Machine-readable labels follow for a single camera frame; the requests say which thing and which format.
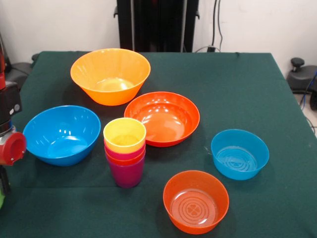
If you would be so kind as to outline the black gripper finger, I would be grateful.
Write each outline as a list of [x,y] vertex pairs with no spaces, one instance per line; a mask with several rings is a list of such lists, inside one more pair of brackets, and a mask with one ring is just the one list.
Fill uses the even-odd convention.
[[11,192],[8,176],[4,166],[0,166],[0,190],[4,196],[7,196]]

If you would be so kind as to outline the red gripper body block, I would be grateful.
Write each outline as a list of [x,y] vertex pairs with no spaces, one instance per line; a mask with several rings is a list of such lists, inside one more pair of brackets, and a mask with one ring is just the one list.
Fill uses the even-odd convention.
[[21,132],[9,132],[0,138],[0,164],[12,166],[23,158],[26,138]]

